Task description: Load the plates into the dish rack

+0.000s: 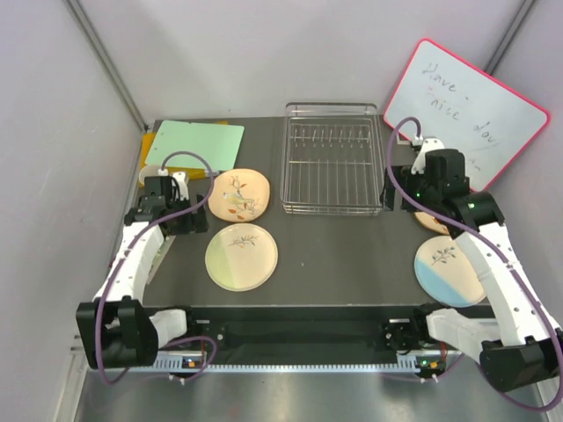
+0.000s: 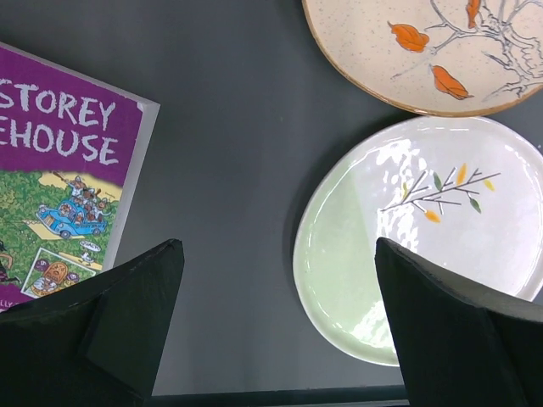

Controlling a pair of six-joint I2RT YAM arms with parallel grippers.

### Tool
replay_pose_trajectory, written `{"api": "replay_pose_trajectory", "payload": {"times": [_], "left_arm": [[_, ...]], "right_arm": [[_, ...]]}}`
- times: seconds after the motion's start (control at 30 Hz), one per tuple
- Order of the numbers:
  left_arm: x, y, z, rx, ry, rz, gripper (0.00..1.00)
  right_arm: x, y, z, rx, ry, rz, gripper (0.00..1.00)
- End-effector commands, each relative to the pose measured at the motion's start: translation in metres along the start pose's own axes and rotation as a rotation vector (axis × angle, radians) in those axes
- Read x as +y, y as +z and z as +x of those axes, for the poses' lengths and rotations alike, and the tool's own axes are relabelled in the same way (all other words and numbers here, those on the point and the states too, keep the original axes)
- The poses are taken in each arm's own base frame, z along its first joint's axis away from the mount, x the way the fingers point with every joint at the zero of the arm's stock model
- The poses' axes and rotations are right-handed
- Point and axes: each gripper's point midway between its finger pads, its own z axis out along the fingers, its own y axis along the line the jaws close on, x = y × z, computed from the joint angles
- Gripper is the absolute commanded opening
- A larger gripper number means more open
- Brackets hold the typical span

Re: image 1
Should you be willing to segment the bird plate with orange leaves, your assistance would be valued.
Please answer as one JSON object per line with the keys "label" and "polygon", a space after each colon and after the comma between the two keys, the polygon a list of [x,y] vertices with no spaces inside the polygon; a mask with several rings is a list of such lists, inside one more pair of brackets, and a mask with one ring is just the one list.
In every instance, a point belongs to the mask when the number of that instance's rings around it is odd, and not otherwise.
{"label": "bird plate with orange leaves", "polygon": [[260,172],[233,169],[215,178],[208,208],[226,222],[251,222],[266,211],[270,193],[270,183]]}

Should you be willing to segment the green tinted branch plate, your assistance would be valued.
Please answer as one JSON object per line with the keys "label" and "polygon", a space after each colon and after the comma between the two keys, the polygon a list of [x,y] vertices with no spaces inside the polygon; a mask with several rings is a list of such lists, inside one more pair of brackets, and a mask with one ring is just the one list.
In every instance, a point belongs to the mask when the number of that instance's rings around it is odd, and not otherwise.
{"label": "green tinted branch plate", "polygon": [[274,273],[278,248],[265,229],[251,223],[232,224],[210,240],[205,252],[208,276],[232,292],[254,290]]}

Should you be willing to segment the blue and cream plate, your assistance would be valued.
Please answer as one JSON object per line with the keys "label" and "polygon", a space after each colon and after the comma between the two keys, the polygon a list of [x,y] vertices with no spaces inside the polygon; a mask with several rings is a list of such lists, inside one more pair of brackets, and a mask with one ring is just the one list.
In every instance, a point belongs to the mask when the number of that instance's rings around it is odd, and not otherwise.
{"label": "blue and cream plate", "polygon": [[420,286],[437,302],[467,308],[486,298],[468,258],[448,236],[435,236],[416,251],[414,273]]}

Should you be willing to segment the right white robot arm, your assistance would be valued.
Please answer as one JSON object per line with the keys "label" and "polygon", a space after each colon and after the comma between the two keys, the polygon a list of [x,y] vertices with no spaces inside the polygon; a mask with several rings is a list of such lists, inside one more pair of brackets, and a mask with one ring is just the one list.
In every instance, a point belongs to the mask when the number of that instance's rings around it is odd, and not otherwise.
{"label": "right white robot arm", "polygon": [[401,207],[422,211],[444,224],[454,249],[436,253],[442,265],[464,254],[484,288],[497,328],[488,329],[441,304],[416,310],[413,342],[429,348],[454,346],[472,358],[498,391],[562,375],[562,329],[533,292],[509,240],[504,216],[490,193],[474,192],[465,174],[464,156],[455,149],[420,151],[415,166],[388,166],[384,203],[394,195]]}

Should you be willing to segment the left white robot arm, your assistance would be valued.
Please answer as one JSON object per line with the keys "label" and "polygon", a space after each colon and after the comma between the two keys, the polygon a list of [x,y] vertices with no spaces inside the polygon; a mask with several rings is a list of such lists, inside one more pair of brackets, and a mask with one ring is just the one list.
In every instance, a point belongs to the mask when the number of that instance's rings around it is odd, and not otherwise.
{"label": "left white robot arm", "polygon": [[77,306],[76,321],[93,369],[147,367],[171,341],[190,348],[199,327],[182,309],[149,314],[143,294],[163,257],[165,243],[208,230],[204,196],[188,198],[183,171],[144,180],[144,194],[124,217],[121,246],[104,284],[89,302]]}

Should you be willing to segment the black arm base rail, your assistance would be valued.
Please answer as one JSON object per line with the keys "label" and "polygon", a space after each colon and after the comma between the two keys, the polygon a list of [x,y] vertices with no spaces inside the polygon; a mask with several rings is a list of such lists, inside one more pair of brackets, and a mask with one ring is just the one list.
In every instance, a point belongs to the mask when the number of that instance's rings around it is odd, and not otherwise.
{"label": "black arm base rail", "polygon": [[363,342],[395,353],[443,347],[431,338],[426,313],[437,303],[413,306],[252,306],[185,308],[186,332],[163,348],[205,342],[224,350],[244,345],[351,345]]}

